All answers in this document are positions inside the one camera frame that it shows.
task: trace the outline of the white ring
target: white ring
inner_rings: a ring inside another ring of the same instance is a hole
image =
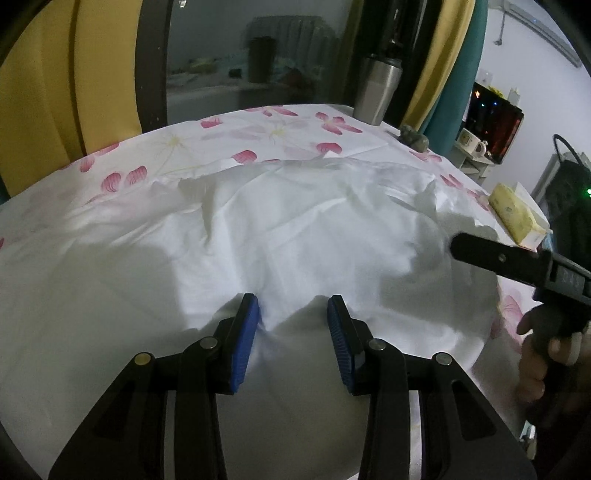
[[[582,343],[583,334],[581,332],[574,332],[570,337],[569,359],[565,363],[567,367],[572,367],[579,359],[579,355],[581,354]]]

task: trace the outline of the person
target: person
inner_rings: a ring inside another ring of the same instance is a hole
[[[543,320],[555,315],[562,313],[550,305],[537,306],[524,315],[517,333],[528,333],[534,318]],[[571,339],[552,339],[548,355],[568,365]],[[551,428],[537,430],[533,464],[539,480],[591,479],[591,335],[583,335],[579,357],[571,368],[575,387],[568,393],[560,417]],[[517,397],[526,406],[543,397],[547,372],[548,362],[534,350],[532,336],[527,336],[522,345],[517,386]]]

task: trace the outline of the yellow tissue package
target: yellow tissue package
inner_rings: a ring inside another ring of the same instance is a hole
[[[539,215],[534,213],[515,194],[513,189],[502,183],[497,184],[488,202],[495,209],[496,214],[517,245],[530,250],[538,248],[548,233],[549,225],[547,225],[544,218],[540,218]]]

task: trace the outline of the curtain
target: curtain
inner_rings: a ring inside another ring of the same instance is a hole
[[[474,5],[475,0],[443,1],[429,54],[403,124],[420,129],[441,95],[466,37]]]
[[[0,177],[14,196],[69,162],[139,135],[142,0],[52,0],[0,66]]]
[[[452,149],[472,93],[484,46],[487,16],[487,0],[476,0],[472,20],[456,63],[441,96],[421,126],[429,138],[431,150],[443,156],[448,155]]]

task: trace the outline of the white wall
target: white wall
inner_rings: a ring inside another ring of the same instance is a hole
[[[175,1],[168,38],[168,66],[189,59],[222,57],[242,48],[242,33],[254,17],[316,15],[337,37],[343,34],[351,0],[187,0]]]
[[[577,151],[591,153],[591,77],[575,68],[534,31],[507,16],[503,45],[494,41],[502,12],[489,10],[480,68],[493,73],[492,86],[505,96],[511,87],[521,94],[525,119],[502,165],[484,187],[519,181],[531,191],[550,160],[552,135],[561,134]]]

